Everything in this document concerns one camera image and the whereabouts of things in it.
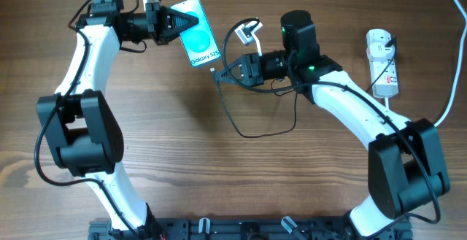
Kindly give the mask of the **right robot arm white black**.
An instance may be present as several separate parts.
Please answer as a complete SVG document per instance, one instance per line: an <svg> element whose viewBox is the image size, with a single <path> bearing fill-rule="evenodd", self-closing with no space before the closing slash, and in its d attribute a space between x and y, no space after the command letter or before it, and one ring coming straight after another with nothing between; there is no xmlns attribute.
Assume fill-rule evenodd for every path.
<svg viewBox="0 0 467 240"><path fill-rule="evenodd" d="M268 80L290 80L290 91L336 117L368 152L368 197L338 219L313 220L302 233L290 217L283 228L298 239L328 235L335 239L409 239L416 209L432 204L450 181L436 126L427 119L412 121L382 106L360 89L333 59L320 52L311 15L305 10L285 13L280 20L283 49L250 53L213 71L224 82L262 93Z"/></svg>

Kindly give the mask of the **blue screen smartphone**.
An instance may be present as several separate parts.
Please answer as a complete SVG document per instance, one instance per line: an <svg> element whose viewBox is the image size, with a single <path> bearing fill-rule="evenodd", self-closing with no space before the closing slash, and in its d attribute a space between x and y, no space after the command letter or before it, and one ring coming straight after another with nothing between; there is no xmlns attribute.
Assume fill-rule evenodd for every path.
<svg viewBox="0 0 467 240"><path fill-rule="evenodd" d="M220 51L205 14L201 0L186 0L171 9L198 18L198 24L180 34L180 39L192 67L200 67L220 57Z"/></svg>

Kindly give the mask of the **white power strip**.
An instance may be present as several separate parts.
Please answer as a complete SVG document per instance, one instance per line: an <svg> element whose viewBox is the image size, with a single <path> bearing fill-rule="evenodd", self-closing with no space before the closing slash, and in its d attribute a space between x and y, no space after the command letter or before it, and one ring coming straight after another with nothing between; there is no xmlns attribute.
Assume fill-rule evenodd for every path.
<svg viewBox="0 0 467 240"><path fill-rule="evenodd" d="M376 98L391 98L398 94L398 78L395 69L395 57L397 50L397 38L388 31L380 28L374 28L366 34L367 47L373 42L382 42L391 44L395 48L395 54L392 59L387 61L369 62L371 84L368 90L372 90Z"/></svg>

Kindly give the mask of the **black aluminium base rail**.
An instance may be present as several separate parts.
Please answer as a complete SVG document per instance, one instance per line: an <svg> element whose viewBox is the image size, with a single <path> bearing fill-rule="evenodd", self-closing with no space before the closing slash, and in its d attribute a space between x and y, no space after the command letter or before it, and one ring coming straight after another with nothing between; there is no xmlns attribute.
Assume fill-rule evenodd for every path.
<svg viewBox="0 0 467 240"><path fill-rule="evenodd" d="M162 236L154 239L366 239L357 234L344 217L312 217L293 219L300 233L289 233L280 220L189 220L159 219ZM111 222L94 221L88 228L88 239L137 239L131 232L117 235ZM413 239L412 225L403 220L379 235L369 239L409 240Z"/></svg>

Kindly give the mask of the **white charger adapter plug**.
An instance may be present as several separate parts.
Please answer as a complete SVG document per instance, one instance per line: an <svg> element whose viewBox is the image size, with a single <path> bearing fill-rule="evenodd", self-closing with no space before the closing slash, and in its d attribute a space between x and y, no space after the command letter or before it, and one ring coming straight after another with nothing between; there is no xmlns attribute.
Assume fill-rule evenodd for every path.
<svg viewBox="0 0 467 240"><path fill-rule="evenodd" d="M395 48L391 44L373 42L367 47L367 57L371 62L387 61L393 58Z"/></svg>

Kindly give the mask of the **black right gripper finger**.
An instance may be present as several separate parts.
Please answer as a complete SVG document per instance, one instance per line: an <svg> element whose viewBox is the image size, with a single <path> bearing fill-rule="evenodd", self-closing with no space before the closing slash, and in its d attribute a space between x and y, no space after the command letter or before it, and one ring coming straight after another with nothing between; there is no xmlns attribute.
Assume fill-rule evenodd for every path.
<svg viewBox="0 0 467 240"><path fill-rule="evenodd" d="M232 76L226 71L217 71L215 72L215 82L237 84L241 83L242 79Z"/></svg>
<svg viewBox="0 0 467 240"><path fill-rule="evenodd" d="M228 64L228 69L233 76L244 76L247 73L247 67L245 65L246 56L241 55L235 61Z"/></svg>

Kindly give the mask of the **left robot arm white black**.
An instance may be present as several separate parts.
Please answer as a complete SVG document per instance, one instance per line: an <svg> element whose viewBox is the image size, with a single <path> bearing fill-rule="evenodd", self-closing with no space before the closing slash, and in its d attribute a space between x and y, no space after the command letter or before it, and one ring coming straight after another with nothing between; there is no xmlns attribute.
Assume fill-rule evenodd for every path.
<svg viewBox="0 0 467 240"><path fill-rule="evenodd" d="M161 229L122 164L123 134L104 97L112 64L125 42L165 45L197 24L161 0L136 0L130 11L123 0L87 0L68 24L77 36L69 70L54 94L37 102L37 142L47 143L73 184L92 188L119 239L156 237Z"/></svg>

